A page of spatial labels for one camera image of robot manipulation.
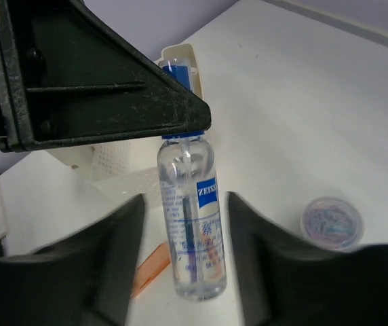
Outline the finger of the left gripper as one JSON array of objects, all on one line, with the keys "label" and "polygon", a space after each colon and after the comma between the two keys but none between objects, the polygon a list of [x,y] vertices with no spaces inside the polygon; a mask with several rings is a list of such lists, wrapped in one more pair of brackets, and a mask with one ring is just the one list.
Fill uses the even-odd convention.
[{"label": "finger of the left gripper", "polygon": [[0,0],[0,150],[207,130],[206,102],[81,1]]}]

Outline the clear blue spray bottle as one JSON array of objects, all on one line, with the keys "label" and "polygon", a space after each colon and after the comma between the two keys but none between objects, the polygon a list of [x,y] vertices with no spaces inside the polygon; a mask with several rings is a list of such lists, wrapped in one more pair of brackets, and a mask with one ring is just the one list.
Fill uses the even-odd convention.
[{"label": "clear blue spray bottle", "polygon": [[157,152],[174,284],[202,302],[227,286],[214,150],[202,130],[164,136]]}]

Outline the white perforated organizer box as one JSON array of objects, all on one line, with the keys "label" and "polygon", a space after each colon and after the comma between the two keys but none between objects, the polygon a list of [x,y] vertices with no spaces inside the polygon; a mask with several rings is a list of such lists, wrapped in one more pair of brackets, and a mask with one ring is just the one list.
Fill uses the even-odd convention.
[{"label": "white perforated organizer box", "polygon": [[162,143],[161,137],[151,137],[50,149],[48,153],[115,201],[145,193],[149,205],[158,207],[157,151]]}]

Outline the orange highlighter pen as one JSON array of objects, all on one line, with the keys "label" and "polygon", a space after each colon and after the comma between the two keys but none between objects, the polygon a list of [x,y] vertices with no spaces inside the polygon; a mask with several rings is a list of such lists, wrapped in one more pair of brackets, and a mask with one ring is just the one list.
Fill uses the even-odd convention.
[{"label": "orange highlighter pen", "polygon": [[131,297],[136,297],[144,291],[170,262],[169,245],[163,242],[137,267]]}]

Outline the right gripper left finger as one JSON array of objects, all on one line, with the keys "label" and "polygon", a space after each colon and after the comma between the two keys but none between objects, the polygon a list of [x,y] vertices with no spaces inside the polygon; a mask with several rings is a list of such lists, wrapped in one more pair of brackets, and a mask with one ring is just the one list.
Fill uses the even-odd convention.
[{"label": "right gripper left finger", "polygon": [[68,238],[0,257],[0,325],[124,325],[145,215],[138,194]]}]

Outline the paperclip jar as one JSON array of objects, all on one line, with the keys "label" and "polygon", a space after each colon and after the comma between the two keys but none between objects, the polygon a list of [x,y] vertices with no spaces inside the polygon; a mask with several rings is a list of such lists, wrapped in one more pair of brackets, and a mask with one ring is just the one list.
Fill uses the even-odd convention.
[{"label": "paperclip jar", "polygon": [[360,212],[347,201],[335,197],[312,200],[300,216],[303,238],[327,250],[352,251],[364,235]]}]

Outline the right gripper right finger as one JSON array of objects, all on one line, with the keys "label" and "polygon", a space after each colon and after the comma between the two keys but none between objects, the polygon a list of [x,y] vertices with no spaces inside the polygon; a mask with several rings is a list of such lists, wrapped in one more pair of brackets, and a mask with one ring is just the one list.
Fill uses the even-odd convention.
[{"label": "right gripper right finger", "polygon": [[388,244],[316,247],[227,194],[247,325],[388,325]]}]

